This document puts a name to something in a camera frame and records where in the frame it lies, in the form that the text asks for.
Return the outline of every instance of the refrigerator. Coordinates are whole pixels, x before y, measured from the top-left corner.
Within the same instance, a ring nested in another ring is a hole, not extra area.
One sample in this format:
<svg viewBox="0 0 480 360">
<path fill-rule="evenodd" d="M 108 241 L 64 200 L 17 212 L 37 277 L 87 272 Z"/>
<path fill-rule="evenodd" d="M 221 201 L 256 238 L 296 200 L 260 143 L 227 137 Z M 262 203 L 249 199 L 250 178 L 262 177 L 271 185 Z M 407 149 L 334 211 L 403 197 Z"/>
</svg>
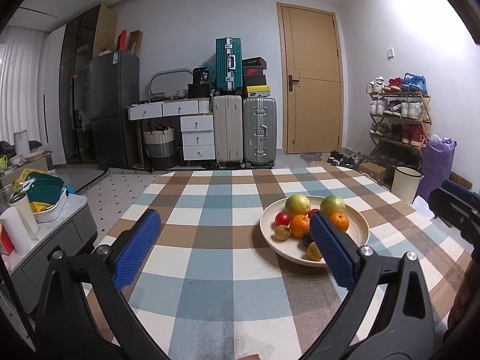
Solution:
<svg viewBox="0 0 480 360">
<path fill-rule="evenodd" d="M 140 60 L 125 51 L 92 59 L 90 112 L 100 169 L 130 168 L 139 161 L 135 122 L 127 107 L 139 102 Z"/>
</svg>

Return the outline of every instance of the beige trash can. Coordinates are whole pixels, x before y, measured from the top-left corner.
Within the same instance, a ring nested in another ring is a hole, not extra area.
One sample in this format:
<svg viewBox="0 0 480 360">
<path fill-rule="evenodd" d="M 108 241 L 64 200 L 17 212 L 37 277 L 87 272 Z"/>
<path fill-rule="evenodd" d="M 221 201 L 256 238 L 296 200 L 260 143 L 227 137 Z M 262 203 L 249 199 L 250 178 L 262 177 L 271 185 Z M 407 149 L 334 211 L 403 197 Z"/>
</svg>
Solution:
<svg viewBox="0 0 480 360">
<path fill-rule="evenodd" d="M 397 166 L 393 178 L 392 193 L 406 204 L 412 204 L 423 176 L 415 169 Z"/>
</svg>

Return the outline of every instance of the red fruit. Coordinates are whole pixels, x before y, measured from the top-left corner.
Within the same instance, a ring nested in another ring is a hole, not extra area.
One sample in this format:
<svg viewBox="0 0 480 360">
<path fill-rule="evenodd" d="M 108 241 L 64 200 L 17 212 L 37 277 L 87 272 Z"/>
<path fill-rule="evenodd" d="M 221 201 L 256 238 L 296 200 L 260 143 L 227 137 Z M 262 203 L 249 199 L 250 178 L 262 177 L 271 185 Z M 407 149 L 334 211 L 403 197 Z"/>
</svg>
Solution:
<svg viewBox="0 0 480 360">
<path fill-rule="evenodd" d="M 275 227 L 278 225 L 288 226 L 290 224 L 290 215 L 286 211 L 281 211 L 275 217 Z"/>
<path fill-rule="evenodd" d="M 308 211 L 308 218 L 311 218 L 313 214 L 315 214 L 317 211 L 320 211 L 318 208 L 312 208 L 310 211 Z"/>
</svg>

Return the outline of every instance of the orange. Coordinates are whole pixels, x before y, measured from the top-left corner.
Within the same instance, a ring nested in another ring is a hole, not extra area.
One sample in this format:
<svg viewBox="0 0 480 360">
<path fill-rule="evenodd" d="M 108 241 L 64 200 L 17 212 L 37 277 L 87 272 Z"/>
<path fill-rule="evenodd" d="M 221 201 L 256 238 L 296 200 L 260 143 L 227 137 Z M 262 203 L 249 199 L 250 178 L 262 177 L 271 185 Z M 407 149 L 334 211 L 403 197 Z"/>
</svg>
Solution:
<svg viewBox="0 0 480 360">
<path fill-rule="evenodd" d="M 335 226 L 337 226 L 337 229 L 339 229 L 340 231 L 347 231 L 349 229 L 349 218 L 341 212 L 332 214 L 330 216 L 330 220 Z"/>
<path fill-rule="evenodd" d="M 290 221 L 290 229 L 295 237 L 303 237 L 310 233 L 310 218 L 306 215 L 296 215 Z"/>
</svg>

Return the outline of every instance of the red shoe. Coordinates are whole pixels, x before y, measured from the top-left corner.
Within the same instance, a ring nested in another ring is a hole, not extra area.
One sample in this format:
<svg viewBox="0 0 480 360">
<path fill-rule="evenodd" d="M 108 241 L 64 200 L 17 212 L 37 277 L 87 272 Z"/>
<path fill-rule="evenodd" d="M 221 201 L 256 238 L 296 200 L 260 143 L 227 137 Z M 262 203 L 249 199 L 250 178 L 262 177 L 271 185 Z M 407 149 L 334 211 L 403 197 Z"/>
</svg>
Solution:
<svg viewBox="0 0 480 360">
<path fill-rule="evenodd" d="M 423 143 L 423 138 L 425 138 L 425 134 L 423 133 L 422 126 L 419 124 L 412 125 L 411 130 L 412 130 L 412 137 L 410 140 L 410 144 L 413 146 L 420 147 Z"/>
<path fill-rule="evenodd" d="M 402 79 L 397 77 L 396 79 L 388 80 L 388 85 L 383 88 L 385 92 L 401 92 Z"/>
<path fill-rule="evenodd" d="M 410 145 L 410 138 L 412 136 L 412 130 L 411 130 L 411 125 L 406 124 L 403 126 L 403 131 L 402 131 L 402 143 L 407 143 Z"/>
</svg>

